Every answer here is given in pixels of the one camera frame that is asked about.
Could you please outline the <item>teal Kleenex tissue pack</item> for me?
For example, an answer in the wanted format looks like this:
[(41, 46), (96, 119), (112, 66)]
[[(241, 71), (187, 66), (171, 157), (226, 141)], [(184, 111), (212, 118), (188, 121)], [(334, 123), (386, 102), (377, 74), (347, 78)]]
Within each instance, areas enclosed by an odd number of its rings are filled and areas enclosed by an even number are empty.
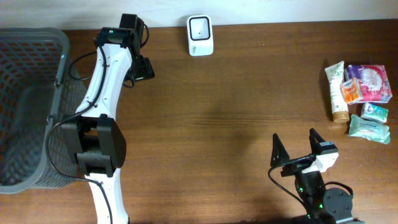
[(387, 122), (388, 112), (388, 109), (370, 103), (365, 103), (362, 106), (360, 117), (362, 119), (384, 124)]

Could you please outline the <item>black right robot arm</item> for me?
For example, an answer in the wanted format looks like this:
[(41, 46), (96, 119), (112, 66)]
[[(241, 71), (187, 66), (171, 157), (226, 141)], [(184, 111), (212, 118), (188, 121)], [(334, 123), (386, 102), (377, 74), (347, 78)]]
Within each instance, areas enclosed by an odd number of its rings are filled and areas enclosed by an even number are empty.
[[(315, 129), (309, 130), (311, 153), (291, 159), (279, 136), (272, 135), (272, 155), (268, 178), (278, 188), (296, 199), (306, 214), (293, 217), (292, 223), (363, 223), (352, 215), (353, 189), (341, 182), (325, 182), (322, 174), (331, 168), (338, 156), (338, 148), (324, 140)], [(281, 168), (282, 177), (294, 176), (297, 195), (279, 184), (272, 172)]]

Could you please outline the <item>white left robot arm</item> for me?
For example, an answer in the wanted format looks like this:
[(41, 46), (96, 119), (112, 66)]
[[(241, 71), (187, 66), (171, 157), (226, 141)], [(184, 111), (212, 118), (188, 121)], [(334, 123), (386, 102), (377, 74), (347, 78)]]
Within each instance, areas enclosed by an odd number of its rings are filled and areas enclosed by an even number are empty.
[(71, 118), (60, 122), (68, 153), (90, 185), (98, 223), (129, 223), (121, 190), (126, 140), (116, 123), (125, 82), (135, 85), (155, 77), (140, 50), (149, 39), (144, 21), (123, 14), (118, 27), (96, 36), (96, 65), (88, 90)]

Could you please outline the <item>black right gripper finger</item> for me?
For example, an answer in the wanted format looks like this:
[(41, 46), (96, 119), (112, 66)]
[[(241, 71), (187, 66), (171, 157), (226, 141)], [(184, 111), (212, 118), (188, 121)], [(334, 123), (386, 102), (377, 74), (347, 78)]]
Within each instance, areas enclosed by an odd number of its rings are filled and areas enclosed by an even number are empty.
[(287, 162), (290, 159), (289, 154), (285, 150), (284, 145), (282, 144), (277, 133), (272, 135), (272, 154), (270, 166), (276, 167), (279, 164)]
[(312, 154), (324, 154), (325, 149), (320, 143), (324, 142), (325, 140), (317, 133), (314, 128), (310, 129), (309, 140)]

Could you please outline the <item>red purple tissue pack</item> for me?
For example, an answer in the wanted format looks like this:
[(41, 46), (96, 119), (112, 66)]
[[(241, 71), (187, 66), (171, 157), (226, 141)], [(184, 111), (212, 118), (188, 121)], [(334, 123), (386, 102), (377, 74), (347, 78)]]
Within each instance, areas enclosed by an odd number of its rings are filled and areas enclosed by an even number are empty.
[(383, 65), (348, 65), (345, 78), (358, 79), (363, 98), (361, 103), (388, 103), (392, 91)]

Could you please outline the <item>orange tissue pack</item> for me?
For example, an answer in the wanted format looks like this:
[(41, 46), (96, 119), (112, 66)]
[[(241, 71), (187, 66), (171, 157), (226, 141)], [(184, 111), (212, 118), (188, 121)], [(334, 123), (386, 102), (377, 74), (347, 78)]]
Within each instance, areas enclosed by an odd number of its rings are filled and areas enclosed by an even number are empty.
[(363, 99), (359, 80), (357, 78), (349, 79), (340, 85), (341, 94), (348, 105), (360, 102)]

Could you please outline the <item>green wipes pack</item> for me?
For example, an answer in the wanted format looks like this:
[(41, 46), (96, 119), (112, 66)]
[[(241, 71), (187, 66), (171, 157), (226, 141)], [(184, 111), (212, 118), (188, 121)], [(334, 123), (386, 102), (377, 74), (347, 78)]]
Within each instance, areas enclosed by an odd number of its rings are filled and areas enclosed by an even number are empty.
[(355, 114), (351, 115), (348, 136), (364, 138), (382, 144), (389, 144), (391, 141), (388, 126), (375, 121), (367, 121)]

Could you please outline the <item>white Pantene tube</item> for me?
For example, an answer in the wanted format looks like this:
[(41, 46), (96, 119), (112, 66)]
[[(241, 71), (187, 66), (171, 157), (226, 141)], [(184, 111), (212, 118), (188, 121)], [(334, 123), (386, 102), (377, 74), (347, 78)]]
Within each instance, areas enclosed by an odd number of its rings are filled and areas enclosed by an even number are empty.
[(338, 62), (325, 69), (330, 87), (331, 112), (334, 123), (349, 121), (348, 104), (343, 99), (340, 85), (344, 82), (344, 61)]

